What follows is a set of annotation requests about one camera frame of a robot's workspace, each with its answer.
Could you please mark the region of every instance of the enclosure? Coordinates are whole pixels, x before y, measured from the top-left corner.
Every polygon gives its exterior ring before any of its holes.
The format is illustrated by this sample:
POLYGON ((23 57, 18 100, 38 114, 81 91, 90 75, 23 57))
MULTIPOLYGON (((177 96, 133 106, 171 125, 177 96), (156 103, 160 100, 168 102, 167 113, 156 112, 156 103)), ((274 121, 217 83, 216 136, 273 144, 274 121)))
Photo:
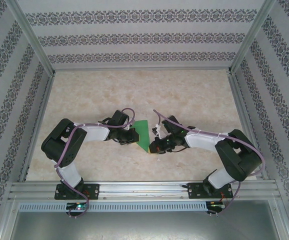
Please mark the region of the enclosure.
POLYGON ((220 237, 289 239, 289 0, 0 0, 0 239, 220 237), (148 121, 150 142, 153 109, 242 130, 265 171, 209 217, 182 186, 221 168, 217 153, 85 142, 75 164, 98 196, 68 219, 42 142, 63 118, 124 108, 148 121))

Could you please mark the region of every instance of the robotic arm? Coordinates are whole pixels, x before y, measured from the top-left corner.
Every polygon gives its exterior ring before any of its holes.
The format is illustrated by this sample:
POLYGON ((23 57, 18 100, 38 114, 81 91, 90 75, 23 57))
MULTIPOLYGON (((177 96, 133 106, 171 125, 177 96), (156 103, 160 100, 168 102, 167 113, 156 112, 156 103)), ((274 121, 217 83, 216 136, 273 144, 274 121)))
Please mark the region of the robotic arm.
MULTIPOLYGON (((84 125, 76 129, 57 168, 63 180, 77 191, 82 192, 84 181, 78 173, 74 163, 74 159, 76 158, 82 143, 114 140, 120 145, 125 145, 138 142, 139 135, 135 128, 129 128, 129 125, 126 129, 114 127, 122 126, 126 121, 129 121, 129 116, 124 112, 117 110, 112 117, 100 121, 99 124, 84 125)), ((43 141, 41 150, 56 165, 63 154, 69 136, 78 125, 79 123, 74 123, 69 119, 64 118, 43 141)))
MULTIPOLYGON (((173 115, 167 119, 179 124, 173 115)), ((210 136, 200 133, 199 130, 198 133, 188 131, 168 120, 163 120, 162 124, 170 134, 164 138, 155 137, 149 146, 150 152, 165 154, 166 152, 173 152, 176 146, 183 146, 184 148, 202 148, 218 153, 224 167, 215 170, 203 180, 203 189, 209 196, 228 183, 244 181, 262 163, 260 157, 252 149, 237 141, 223 137, 229 136, 252 146, 240 130, 235 129, 230 133, 219 133, 217 136, 210 136)), ((188 129, 193 130, 195 127, 189 126, 188 129)), ((152 131, 157 134, 158 129, 155 127, 152 131)))

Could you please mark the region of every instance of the ventilated metal strip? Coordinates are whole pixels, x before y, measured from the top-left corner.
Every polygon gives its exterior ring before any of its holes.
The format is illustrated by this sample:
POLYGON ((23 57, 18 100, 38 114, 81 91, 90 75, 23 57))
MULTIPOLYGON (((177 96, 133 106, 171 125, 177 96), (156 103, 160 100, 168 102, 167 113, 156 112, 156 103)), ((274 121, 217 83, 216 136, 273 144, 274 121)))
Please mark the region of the ventilated metal strip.
MULTIPOLYGON (((20 203, 19 212, 65 212, 66 205, 65 202, 22 202, 20 203)), ((187 212, 207 210, 205 201, 92 202, 88 212, 187 212)))

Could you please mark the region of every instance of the gray metal panel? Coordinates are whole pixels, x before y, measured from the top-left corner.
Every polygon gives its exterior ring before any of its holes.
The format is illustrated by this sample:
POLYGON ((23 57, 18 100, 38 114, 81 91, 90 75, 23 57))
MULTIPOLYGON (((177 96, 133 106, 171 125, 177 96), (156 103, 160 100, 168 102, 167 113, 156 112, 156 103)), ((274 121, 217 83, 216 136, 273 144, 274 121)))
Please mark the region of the gray metal panel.
MULTIPOLYGON (((22 202, 19 212, 22 213, 64 213, 65 202, 22 202)), ((124 212, 187 212, 207 211, 205 201, 173 201, 173 202, 91 202, 88 212, 124 213, 124 212)))
POLYGON ((267 201, 239 201, 230 212, 102 212, 69 219, 64 213, 19 212, 13 240, 276 240, 267 201))

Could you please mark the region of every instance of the wire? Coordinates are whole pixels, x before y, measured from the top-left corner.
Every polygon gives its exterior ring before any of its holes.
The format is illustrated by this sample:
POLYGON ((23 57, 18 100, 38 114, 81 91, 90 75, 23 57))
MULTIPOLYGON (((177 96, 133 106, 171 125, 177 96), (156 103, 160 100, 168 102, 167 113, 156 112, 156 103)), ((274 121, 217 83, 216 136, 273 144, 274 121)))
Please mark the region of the wire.
POLYGON ((180 152, 182 152, 185 149, 187 149, 187 147, 184 147, 184 148, 180 149, 179 151, 172 151, 172 153, 180 153, 180 152))
POLYGON ((71 215, 71 209, 69 210, 68 212, 68 215, 69 215, 69 218, 72 218, 74 217, 75 219, 77 218, 80 218, 82 217, 89 209, 89 198, 87 198, 86 195, 84 195, 83 193, 79 192, 78 190, 76 190, 74 187, 72 187, 69 183, 67 183, 67 181, 64 180, 63 176, 61 175, 59 169, 57 168, 56 170, 56 173, 58 174, 58 176, 60 177, 61 181, 68 187, 70 188, 72 191, 74 191, 75 193, 79 194, 80 196, 82 196, 84 199, 85 199, 85 204, 86 204, 86 207, 84 208, 84 211, 82 213, 80 213, 79 215, 77 216, 72 216, 71 215))
POLYGON ((259 171, 256 171, 254 173, 251 173, 249 175, 249 177, 251 176, 255 176, 255 175, 258 175, 259 173, 261 173, 265 167, 266 167, 266 161, 265 161, 265 158, 262 156, 262 154, 252 145, 250 145, 249 143, 245 142, 245 141, 242 141, 238 138, 235 138, 235 137, 232 137, 232 136, 227 136, 227 135, 224 135, 224 134, 220 134, 220 133, 214 133, 214 132, 208 132, 208 131, 202 131, 202 130, 196 130, 196 129, 190 129, 188 127, 185 127, 179 123, 176 123, 172 120, 170 120, 169 118, 165 117, 164 115, 162 115, 161 113, 159 113, 158 111, 156 111, 155 109, 153 110, 158 116, 160 116, 161 118, 167 120, 168 122, 180 127, 180 128, 183 128, 187 131, 190 131, 190 132, 194 132, 194 133, 197 133, 197 134, 204 134, 204 135, 209 135, 209 136, 212 136, 212 137, 220 137, 220 138, 226 138, 226 139, 230 139, 232 141, 235 141, 235 142, 238 142, 238 143, 241 143, 243 145, 245 145, 246 147, 250 148, 251 150, 253 150, 258 156, 259 158, 261 159, 261 162, 262 162, 262 166, 260 168, 259 171))
POLYGON ((124 128, 124 127, 128 126, 129 124, 132 124, 132 123, 135 122, 135 115, 136 115, 135 111, 134 111, 132 108, 126 107, 126 108, 124 108, 124 109, 122 110, 122 112, 125 111, 125 110, 131 110, 132 113, 133 113, 133 116, 132 116, 132 119, 131 119, 129 122, 127 122, 126 124, 124 124, 124 125, 111 126, 111 125, 106 125, 106 124, 101 124, 101 123, 85 123, 85 124, 80 124, 80 125, 76 126, 76 127, 72 130, 72 132, 70 133, 70 136, 69 136, 69 138, 68 138, 68 141, 66 141, 65 146, 64 146, 64 149, 63 149, 63 151, 62 151, 62 154, 61 154, 61 156, 60 156, 57 164, 54 165, 54 168, 56 169, 57 167, 60 166, 60 164, 61 164, 61 162, 63 161, 64 156, 65 156, 65 154, 66 154, 66 152, 67 152, 67 150, 68 150, 69 143, 71 142, 71 139, 73 138, 73 135, 74 135, 75 131, 76 131, 78 128, 82 128, 82 127, 84 127, 84 126, 99 126, 99 127, 114 128, 114 129, 124 128))
POLYGON ((208 212, 210 212, 210 217, 211 217, 211 213, 214 213, 218 217, 218 213, 216 211, 208 209, 206 214, 208 214, 208 212))
POLYGON ((226 202, 225 202, 225 205, 224 206, 226 206, 227 204, 228 204, 228 198, 226 198, 226 196, 224 195, 224 193, 223 192, 221 192, 221 196, 222 196, 222 198, 220 199, 220 201, 219 202, 221 202, 222 200, 226 200, 226 202))
POLYGON ((73 129, 72 132, 70 133, 70 136, 69 136, 69 138, 68 138, 68 141, 65 143, 65 146, 64 146, 64 149, 63 149, 63 151, 62 151, 62 154, 61 154, 61 156, 60 156, 57 164, 54 165, 54 168, 55 168, 56 173, 57 173, 58 176, 60 177, 61 181, 62 181, 69 189, 71 189, 72 191, 74 191, 75 193, 79 194, 80 196, 82 196, 82 197, 85 199, 85 201, 86 201, 86 202, 85 202, 85 203, 86 203, 86 207, 85 207, 84 211, 83 211, 81 214, 77 215, 77 216, 72 216, 72 215, 71 215, 71 209, 70 209, 69 212, 68 212, 69 218, 74 217, 75 219, 77 219, 77 218, 83 216, 83 215, 88 211, 88 209, 89 209, 89 199, 87 198, 87 196, 84 195, 83 193, 79 192, 79 191, 76 190, 74 187, 72 187, 68 182, 66 182, 66 181, 64 180, 63 176, 61 175, 59 169, 58 169, 59 165, 61 164, 62 160, 64 159, 64 156, 65 156, 65 154, 66 154, 66 152, 67 152, 67 150, 68 150, 68 147, 69 147, 69 143, 71 142, 75 131, 76 131, 78 128, 82 128, 82 127, 84 127, 84 126, 99 126, 99 127, 114 128, 114 129, 124 128, 124 127, 126 127, 126 126, 128 126, 128 125, 130 125, 130 124, 133 124, 133 123, 135 122, 135 116, 136 116, 136 113, 135 113, 135 111, 134 111, 132 108, 126 107, 126 108, 122 109, 121 111, 124 112, 125 110, 130 110, 130 111, 132 111, 133 116, 132 116, 131 120, 130 120, 129 122, 127 122, 126 124, 124 124, 124 125, 111 126, 111 125, 106 125, 106 124, 101 124, 101 123, 85 123, 85 124, 80 124, 80 125, 74 127, 74 129, 73 129))
POLYGON ((230 207, 230 205, 233 203, 233 201, 235 200, 235 198, 236 198, 236 196, 237 196, 237 194, 238 194, 238 192, 240 190, 240 186, 241 186, 241 182, 239 181, 238 182, 238 187, 237 187, 233 197, 231 198, 230 202, 225 206, 225 208, 221 212, 219 212, 219 214, 223 214, 226 211, 226 209, 230 207))

